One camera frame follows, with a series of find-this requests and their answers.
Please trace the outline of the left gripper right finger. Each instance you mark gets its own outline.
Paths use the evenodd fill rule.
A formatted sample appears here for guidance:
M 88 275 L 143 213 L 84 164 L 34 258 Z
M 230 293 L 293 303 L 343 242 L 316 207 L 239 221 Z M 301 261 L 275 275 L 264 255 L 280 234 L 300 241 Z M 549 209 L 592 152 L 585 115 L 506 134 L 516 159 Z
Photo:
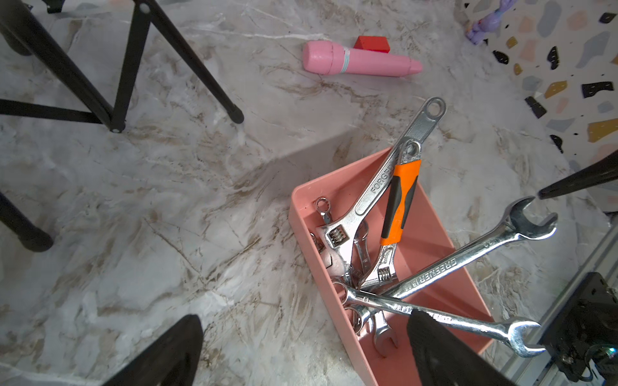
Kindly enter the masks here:
M 513 384 L 423 311 L 412 312 L 407 334 L 422 385 Z

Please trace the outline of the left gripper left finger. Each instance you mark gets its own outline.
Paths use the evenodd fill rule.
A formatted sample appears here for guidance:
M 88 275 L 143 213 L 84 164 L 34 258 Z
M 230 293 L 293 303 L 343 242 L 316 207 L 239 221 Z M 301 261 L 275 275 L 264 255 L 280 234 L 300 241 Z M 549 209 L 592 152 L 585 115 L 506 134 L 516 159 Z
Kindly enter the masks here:
M 185 315 L 106 384 L 192 385 L 203 342 L 199 317 Z

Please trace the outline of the long open-end wrench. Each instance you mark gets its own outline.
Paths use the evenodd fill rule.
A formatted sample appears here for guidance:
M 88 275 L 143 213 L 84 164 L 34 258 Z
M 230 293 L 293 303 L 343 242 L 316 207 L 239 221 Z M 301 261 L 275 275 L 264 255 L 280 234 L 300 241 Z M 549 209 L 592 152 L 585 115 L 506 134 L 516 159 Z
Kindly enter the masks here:
M 540 241 L 553 236 L 558 222 L 556 212 L 548 215 L 539 225 L 528 220 L 524 214 L 524 210 L 534 200 L 534 196 L 526 196 L 512 202 L 507 206 L 501 220 L 492 230 L 426 267 L 416 275 L 391 286 L 382 295 L 404 300 L 504 244 L 522 240 Z
M 412 316 L 413 313 L 424 312 L 436 322 L 460 331 L 466 331 L 487 338 L 495 339 L 509 347 L 516 355 L 523 358 L 531 358 L 546 352 L 545 346 L 540 344 L 526 343 L 525 333 L 529 329 L 540 328 L 541 325 L 533 320 L 525 318 L 510 318 L 506 321 L 486 322 L 473 318 L 466 318 L 450 314 L 440 310 L 432 310 L 426 307 L 413 305 L 398 299 L 388 298 L 381 295 L 368 293 L 354 289 L 346 284 L 336 281 L 336 292 L 343 292 L 340 296 L 343 305 L 364 306 L 374 310 L 381 310 L 391 314 Z

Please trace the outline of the orange handled adjustable wrench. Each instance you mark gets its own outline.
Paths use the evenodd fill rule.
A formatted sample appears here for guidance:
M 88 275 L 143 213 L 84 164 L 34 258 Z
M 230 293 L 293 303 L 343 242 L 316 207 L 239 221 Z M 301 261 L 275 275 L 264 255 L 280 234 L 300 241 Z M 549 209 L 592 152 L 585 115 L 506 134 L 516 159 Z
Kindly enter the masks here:
M 357 288 L 371 292 L 397 280 L 394 257 L 407 222 L 422 164 L 421 144 L 409 140 L 401 146 L 389 185 L 389 200 L 381 231 L 378 259 Z

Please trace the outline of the pink plastic storage box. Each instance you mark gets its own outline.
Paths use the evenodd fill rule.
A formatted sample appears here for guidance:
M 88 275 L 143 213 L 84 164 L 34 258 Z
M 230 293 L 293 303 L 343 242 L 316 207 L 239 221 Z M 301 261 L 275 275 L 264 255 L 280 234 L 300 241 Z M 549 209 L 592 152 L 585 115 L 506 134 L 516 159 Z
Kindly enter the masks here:
M 366 385 L 418 385 L 420 379 L 407 337 L 407 319 L 402 315 L 387 316 L 389 325 L 397 334 L 399 346 L 387 344 L 386 356 L 380 355 L 374 348 L 372 335 L 356 335 L 310 236 L 311 232 L 323 225 L 322 217 L 315 210 L 315 201 L 320 196 L 327 197 L 332 204 L 334 218 L 340 218 L 365 190 L 388 153 L 388 150 L 380 151 L 297 186 L 291 193 L 288 219 L 320 296 L 362 382 Z M 409 278 L 451 254 L 454 249 L 423 188 L 417 187 L 410 219 L 407 220 L 402 241 L 396 251 L 398 277 Z M 447 276 L 407 300 L 421 307 L 467 318 L 493 320 L 475 283 L 465 270 Z

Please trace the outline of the large silver adjustable wrench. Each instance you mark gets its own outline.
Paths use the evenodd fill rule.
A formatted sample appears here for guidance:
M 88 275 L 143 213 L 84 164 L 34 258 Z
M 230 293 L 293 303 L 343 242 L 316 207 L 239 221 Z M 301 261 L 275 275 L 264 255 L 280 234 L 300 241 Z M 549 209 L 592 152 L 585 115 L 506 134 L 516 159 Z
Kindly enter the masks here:
M 446 112 L 447 104 L 443 98 L 435 96 L 427 99 L 353 206 L 339 219 L 315 230 L 323 241 L 324 250 L 320 257 L 331 278 L 348 278 L 351 275 L 353 238 L 361 222 L 386 192 L 399 156 L 407 152 L 408 143 L 412 144 L 410 153 L 418 154 L 420 146 Z

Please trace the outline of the size 14 combination wrench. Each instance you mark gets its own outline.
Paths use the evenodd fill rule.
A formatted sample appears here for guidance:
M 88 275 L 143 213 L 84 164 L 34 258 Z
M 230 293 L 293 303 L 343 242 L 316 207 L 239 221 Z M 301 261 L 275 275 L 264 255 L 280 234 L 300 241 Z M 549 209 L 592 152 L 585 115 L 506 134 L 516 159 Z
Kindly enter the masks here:
M 330 224 L 332 222 L 330 201 L 326 197 L 321 196 L 315 201 L 314 206 L 324 223 L 326 225 Z

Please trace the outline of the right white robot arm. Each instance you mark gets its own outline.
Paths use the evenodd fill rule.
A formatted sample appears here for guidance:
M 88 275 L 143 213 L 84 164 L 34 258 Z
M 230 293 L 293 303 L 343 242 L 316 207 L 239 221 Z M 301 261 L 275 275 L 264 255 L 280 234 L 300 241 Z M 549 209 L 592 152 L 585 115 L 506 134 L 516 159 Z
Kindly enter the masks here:
M 541 189 L 538 198 L 552 199 L 617 180 L 617 154 L 618 151 L 614 151 L 590 167 Z

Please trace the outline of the size 16 combination wrench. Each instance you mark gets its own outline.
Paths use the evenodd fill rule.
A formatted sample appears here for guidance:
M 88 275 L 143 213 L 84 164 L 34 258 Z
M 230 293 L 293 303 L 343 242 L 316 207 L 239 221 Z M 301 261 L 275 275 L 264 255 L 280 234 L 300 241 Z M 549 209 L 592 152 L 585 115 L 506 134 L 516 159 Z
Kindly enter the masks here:
M 376 313 L 373 319 L 375 327 L 373 336 L 374 347 L 382 357 L 387 357 L 389 354 L 389 344 L 392 344 L 395 348 L 399 347 L 397 334 L 387 322 L 382 311 Z

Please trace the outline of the small combination wrench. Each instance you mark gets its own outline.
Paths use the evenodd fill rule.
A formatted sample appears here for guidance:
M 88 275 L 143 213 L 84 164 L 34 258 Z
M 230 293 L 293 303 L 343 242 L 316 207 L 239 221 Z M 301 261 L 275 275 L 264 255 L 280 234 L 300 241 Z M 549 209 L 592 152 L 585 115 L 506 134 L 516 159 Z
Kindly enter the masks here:
M 372 269 L 372 262 L 370 258 L 369 246 L 368 246 L 368 236 L 370 233 L 370 227 L 367 222 L 363 220 L 354 236 L 354 247 L 357 252 L 357 256 L 360 262 L 360 272 L 357 275 L 357 280 L 363 278 L 363 276 L 368 273 Z

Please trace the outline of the small red block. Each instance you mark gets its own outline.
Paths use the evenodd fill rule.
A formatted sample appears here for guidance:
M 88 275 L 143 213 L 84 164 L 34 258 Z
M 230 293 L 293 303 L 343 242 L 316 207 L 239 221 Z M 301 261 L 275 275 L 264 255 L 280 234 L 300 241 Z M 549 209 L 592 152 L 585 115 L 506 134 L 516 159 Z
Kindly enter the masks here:
M 353 47 L 364 51 L 390 53 L 389 42 L 384 36 L 360 35 Z

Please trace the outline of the pink toy microphone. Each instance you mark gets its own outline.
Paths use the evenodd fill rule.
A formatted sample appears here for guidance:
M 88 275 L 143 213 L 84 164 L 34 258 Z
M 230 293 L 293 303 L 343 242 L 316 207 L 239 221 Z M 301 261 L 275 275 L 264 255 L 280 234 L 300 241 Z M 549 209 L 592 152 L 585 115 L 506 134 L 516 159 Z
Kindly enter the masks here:
M 303 66 L 319 75 L 357 74 L 378 77 L 406 77 L 419 74 L 423 65 L 408 56 L 346 48 L 327 40 L 305 43 Z

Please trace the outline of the purple toy figure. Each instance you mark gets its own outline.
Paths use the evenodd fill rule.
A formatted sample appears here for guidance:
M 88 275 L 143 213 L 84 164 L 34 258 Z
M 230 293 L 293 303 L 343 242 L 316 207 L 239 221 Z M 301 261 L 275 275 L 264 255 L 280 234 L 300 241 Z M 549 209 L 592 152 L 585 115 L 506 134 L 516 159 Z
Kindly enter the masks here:
M 484 18 L 474 22 L 466 31 L 466 37 L 474 45 L 480 44 L 487 33 L 495 32 L 500 23 L 502 16 L 517 3 L 517 0 L 500 0 L 499 8 Z

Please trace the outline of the black perforated music stand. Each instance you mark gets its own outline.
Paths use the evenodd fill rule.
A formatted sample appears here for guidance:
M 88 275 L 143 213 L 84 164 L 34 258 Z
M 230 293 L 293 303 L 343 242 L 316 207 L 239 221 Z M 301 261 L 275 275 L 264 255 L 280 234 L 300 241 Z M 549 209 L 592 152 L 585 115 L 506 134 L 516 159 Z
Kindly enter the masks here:
M 188 1 L 164 11 L 199 59 L 235 103 L 240 104 L 240 41 L 246 4 L 239 1 Z M 43 17 L 51 37 L 68 49 L 69 59 L 104 99 L 114 99 L 121 78 L 121 56 L 130 33 L 128 11 L 77 12 Z M 234 185 L 229 161 L 245 140 L 225 109 L 160 32 L 146 34 L 136 83 L 129 99 L 125 133 L 102 124 L 1 117 L 1 185 L 20 208 L 50 232 L 52 246 L 32 252 L 1 226 L 1 257 L 9 241 L 24 257 L 51 260 L 101 252 L 104 236 L 121 250 L 146 254 L 176 247 L 206 255 L 243 246 L 228 220 L 217 220 Z M 1 49 L 1 92 L 19 101 L 83 109 L 81 102 L 38 58 L 21 58 Z

